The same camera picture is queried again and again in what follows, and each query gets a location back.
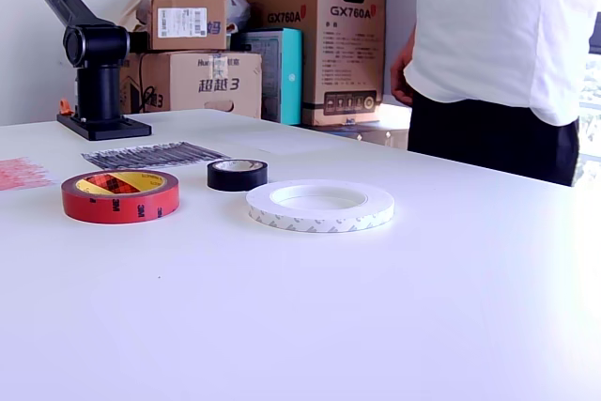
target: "tape roll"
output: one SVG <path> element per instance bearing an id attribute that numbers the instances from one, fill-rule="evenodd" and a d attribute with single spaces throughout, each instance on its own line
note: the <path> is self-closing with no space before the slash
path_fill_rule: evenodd
<path id="1" fill-rule="evenodd" d="M 167 216 L 179 207 L 179 182 L 156 171 L 101 171 L 62 186 L 71 218 L 95 224 L 132 224 Z"/>
<path id="2" fill-rule="evenodd" d="M 249 192 L 268 182 L 268 165 L 254 160 L 224 160 L 208 166 L 208 186 L 219 192 Z"/>
<path id="3" fill-rule="evenodd" d="M 379 227 L 394 216 L 394 198 L 388 193 L 333 180 L 272 183 L 246 199 L 255 221 L 295 232 L 355 232 Z"/>

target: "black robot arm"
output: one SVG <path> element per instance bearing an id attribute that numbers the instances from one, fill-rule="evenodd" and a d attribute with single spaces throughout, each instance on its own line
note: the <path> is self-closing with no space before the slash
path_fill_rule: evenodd
<path id="1" fill-rule="evenodd" d="M 75 115 L 58 120 L 92 141 L 149 135 L 149 126 L 119 109 L 119 69 L 131 49 L 130 33 L 98 18 L 82 0 L 46 2 L 66 27 L 65 51 L 78 71 Z"/>

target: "black electrical tape roll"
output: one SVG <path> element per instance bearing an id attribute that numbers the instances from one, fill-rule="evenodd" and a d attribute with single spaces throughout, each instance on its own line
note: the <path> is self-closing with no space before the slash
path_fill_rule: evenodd
<path id="1" fill-rule="evenodd" d="M 208 166 L 208 187 L 219 192 L 249 192 L 268 183 L 268 166 L 252 160 L 224 160 Z"/>

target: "blue box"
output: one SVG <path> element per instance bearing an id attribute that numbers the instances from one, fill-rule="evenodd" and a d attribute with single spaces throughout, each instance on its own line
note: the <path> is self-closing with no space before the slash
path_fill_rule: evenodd
<path id="1" fill-rule="evenodd" d="M 232 50 L 263 57 L 262 118 L 289 126 L 302 120 L 302 32 L 270 28 L 238 33 Z"/>

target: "pink paper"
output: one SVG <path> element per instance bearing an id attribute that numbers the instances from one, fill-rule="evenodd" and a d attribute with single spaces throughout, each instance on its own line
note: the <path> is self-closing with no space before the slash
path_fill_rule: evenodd
<path id="1" fill-rule="evenodd" d="M 6 190 L 28 190 L 54 185 L 48 171 L 29 159 L 0 161 L 0 192 Z"/>

